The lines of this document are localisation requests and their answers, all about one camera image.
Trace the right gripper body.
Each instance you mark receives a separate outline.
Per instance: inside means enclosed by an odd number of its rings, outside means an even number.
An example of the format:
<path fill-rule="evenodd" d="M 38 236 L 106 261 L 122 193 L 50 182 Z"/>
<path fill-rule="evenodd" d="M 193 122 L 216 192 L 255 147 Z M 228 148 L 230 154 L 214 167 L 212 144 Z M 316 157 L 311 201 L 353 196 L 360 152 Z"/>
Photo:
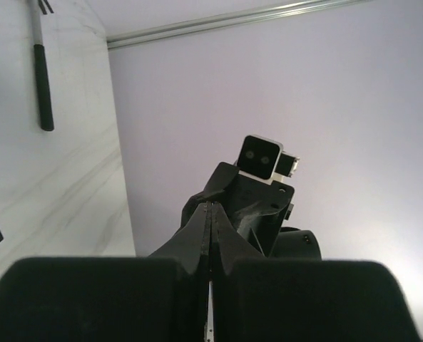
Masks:
<path fill-rule="evenodd" d="M 270 256 L 282 222 L 292 209 L 295 189 L 277 180 L 270 184 L 240 174 L 237 166 L 220 162 L 203 191 L 190 197 L 181 212 L 184 227 L 197 206 L 219 203 L 233 229 L 261 254 Z"/>

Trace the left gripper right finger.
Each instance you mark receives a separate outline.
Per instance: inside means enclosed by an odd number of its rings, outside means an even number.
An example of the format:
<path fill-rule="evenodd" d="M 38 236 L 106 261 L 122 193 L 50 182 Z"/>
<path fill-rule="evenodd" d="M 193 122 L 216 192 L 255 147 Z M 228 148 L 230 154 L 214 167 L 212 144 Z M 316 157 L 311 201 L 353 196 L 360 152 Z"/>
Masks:
<path fill-rule="evenodd" d="M 404 295 L 372 261 L 268 259 L 210 208 L 217 341 L 418 341 Z"/>

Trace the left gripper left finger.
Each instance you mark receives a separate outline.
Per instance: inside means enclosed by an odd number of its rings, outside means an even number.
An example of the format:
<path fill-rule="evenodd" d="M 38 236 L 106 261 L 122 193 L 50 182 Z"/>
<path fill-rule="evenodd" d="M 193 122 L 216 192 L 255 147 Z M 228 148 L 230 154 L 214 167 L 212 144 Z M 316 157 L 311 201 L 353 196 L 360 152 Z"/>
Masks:
<path fill-rule="evenodd" d="M 0 279 L 0 341 L 204 341 L 208 206 L 147 257 L 32 257 Z"/>

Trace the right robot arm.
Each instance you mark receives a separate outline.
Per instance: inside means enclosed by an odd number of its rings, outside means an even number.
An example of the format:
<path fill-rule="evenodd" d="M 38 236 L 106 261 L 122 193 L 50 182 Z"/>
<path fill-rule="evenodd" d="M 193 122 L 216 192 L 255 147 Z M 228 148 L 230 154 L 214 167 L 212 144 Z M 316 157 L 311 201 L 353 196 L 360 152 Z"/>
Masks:
<path fill-rule="evenodd" d="M 292 213 L 294 193 L 293 187 L 282 182 L 256 180 L 220 162 L 203 191 L 186 202 L 180 225 L 187 224 L 199 204 L 217 202 L 233 229 L 262 255 L 321 260 L 319 244 L 310 230 L 282 225 Z"/>

